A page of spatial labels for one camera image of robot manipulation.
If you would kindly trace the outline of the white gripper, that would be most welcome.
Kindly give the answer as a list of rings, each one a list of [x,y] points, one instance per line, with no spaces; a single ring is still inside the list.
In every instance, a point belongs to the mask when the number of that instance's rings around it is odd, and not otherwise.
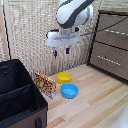
[[[76,44],[79,41],[79,27],[73,29],[64,29],[63,32],[60,32],[59,29],[50,30],[47,34],[46,45],[55,48],[58,46],[71,46]],[[66,54],[70,53],[70,48],[66,48]],[[54,57],[57,57],[57,50],[55,49]]]

